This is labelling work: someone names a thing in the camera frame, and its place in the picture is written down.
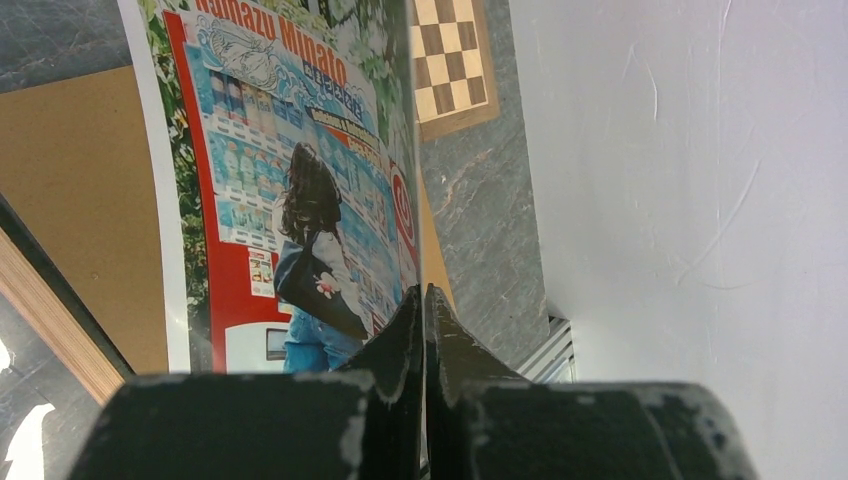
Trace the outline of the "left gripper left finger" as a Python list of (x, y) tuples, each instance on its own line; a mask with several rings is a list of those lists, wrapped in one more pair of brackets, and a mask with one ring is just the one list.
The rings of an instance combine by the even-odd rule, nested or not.
[(421, 291), (331, 372), (137, 376), (100, 413), (73, 479), (416, 479)]

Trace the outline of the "wooden picture frame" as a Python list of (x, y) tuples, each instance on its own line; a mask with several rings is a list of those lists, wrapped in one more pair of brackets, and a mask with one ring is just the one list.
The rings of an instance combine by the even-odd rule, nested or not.
[(1, 293), (100, 405), (124, 377), (6, 233), (1, 234)]

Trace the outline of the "colourful printed photo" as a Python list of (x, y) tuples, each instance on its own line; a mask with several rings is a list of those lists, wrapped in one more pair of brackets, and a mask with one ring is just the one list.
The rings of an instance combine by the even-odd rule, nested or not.
[(421, 278), (406, 1), (123, 1), (173, 372), (321, 372)]

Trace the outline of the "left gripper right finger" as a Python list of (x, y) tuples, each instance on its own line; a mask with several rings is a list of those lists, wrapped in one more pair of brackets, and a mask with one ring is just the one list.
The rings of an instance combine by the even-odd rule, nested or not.
[(754, 479), (732, 415), (683, 382), (535, 383), (423, 298), (435, 479)]

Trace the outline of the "brown cardboard backing board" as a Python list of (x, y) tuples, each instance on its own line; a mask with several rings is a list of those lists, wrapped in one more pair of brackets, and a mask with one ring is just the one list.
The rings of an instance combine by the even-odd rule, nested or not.
[(1, 192), (137, 373), (179, 371), (169, 347), (197, 346), (207, 370), (277, 372), (288, 306), (253, 293), (280, 245), (212, 238), (215, 279), (240, 309), (216, 332), (166, 333), (168, 274), (134, 71), (120, 67), (1, 97)]

